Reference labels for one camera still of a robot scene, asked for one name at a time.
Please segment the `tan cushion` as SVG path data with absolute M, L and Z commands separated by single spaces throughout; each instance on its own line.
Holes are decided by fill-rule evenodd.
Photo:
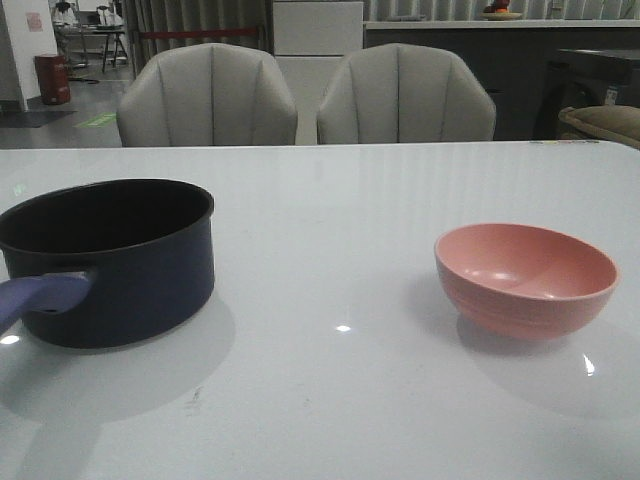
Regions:
M 562 139 L 610 141 L 639 149 L 638 107 L 567 107 L 559 112 L 558 120 Z

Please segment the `pink bowl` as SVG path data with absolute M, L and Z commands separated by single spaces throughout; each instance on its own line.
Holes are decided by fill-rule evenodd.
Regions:
M 583 328 L 619 280 L 606 253 L 531 225 L 458 227 L 438 238 L 434 254 L 442 288 L 462 316 L 523 340 L 555 339 Z

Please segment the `white cabinet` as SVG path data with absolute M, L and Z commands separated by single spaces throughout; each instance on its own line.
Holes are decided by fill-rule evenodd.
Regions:
M 296 143 L 316 142 L 316 112 L 341 58 L 363 45 L 362 1 L 275 1 L 274 55 L 298 109 Z

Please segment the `left grey chair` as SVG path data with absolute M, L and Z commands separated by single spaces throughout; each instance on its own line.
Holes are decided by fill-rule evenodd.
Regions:
M 222 43 L 155 55 L 117 110 L 125 147 L 292 145 L 297 124 L 275 58 Z

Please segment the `dark kitchen counter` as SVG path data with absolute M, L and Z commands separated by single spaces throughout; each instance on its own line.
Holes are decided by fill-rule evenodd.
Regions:
M 423 45 L 460 56 L 497 108 L 495 138 L 533 134 L 547 62 L 559 49 L 637 49 L 637 20 L 368 21 L 364 46 Z

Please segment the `background metal desk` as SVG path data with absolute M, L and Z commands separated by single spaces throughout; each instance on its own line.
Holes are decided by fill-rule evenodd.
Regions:
M 92 58 L 99 57 L 105 73 L 108 66 L 129 62 L 122 27 L 55 25 L 54 36 L 58 52 L 72 68 L 88 67 Z

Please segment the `fruit plate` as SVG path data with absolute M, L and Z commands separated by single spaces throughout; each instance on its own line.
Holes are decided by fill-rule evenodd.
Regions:
M 510 3 L 510 0 L 493 0 L 483 8 L 481 17 L 489 21 L 511 21 L 522 19 L 522 13 L 510 10 Z

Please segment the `right grey chair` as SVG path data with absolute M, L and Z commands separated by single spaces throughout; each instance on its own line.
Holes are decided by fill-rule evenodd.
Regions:
M 320 144 L 494 139 L 496 106 L 453 52 L 391 43 L 346 55 L 316 114 Z

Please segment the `dark side table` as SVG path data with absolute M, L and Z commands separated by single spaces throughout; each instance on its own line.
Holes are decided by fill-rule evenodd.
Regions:
M 559 49 L 547 62 L 533 138 L 558 138 L 565 130 L 558 114 L 566 107 L 600 105 L 639 105 L 639 51 Z

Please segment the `dark floor mat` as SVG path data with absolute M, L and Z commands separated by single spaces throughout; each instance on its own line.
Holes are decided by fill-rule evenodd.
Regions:
M 62 119 L 74 111 L 27 111 L 1 114 L 1 128 L 40 128 Z

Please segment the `dark blue pot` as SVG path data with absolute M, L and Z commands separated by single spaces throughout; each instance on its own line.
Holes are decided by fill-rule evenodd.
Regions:
M 212 195 L 167 179 L 50 192 L 3 213 L 1 326 L 65 347 L 122 346 L 193 316 L 215 282 Z

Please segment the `red bin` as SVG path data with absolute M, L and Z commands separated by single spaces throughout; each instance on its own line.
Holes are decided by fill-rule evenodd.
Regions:
M 71 100 L 66 62 L 62 55 L 43 54 L 34 57 L 41 101 L 45 105 L 60 105 Z

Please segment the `grey chair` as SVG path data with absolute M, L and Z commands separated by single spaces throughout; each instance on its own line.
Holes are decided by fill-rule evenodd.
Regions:
M 117 110 L 125 147 L 292 145 L 297 124 L 275 58 L 222 43 L 155 55 Z
M 316 114 L 320 144 L 494 139 L 496 106 L 453 52 L 391 43 L 346 55 Z

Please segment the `red barrier belt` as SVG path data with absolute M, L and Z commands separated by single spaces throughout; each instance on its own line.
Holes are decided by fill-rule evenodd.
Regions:
M 204 39 L 204 38 L 233 38 L 233 37 L 259 37 L 259 26 L 231 29 L 194 30 L 194 31 L 150 31 L 140 32 L 139 37 L 148 40 L 169 39 Z

